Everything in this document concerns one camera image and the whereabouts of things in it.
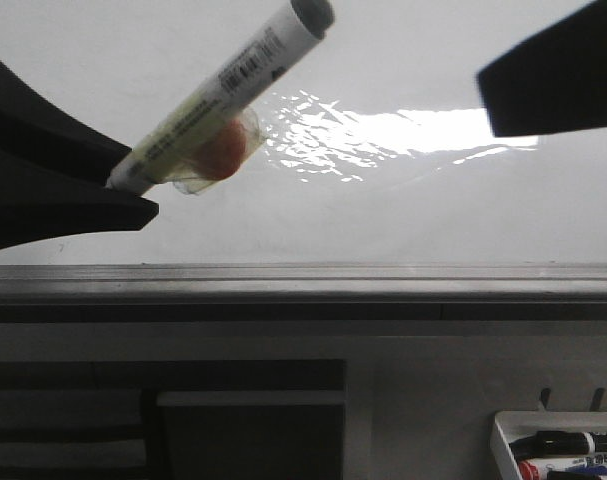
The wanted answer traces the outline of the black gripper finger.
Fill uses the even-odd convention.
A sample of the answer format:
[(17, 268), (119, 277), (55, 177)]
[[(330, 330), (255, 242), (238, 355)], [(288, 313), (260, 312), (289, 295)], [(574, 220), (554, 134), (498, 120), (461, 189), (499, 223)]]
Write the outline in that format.
[(105, 186), (129, 151), (57, 108), (0, 61), (0, 250), (146, 226), (159, 213), (156, 203)]
[(607, 128), (607, 1), (516, 45), (477, 84), (497, 137)]

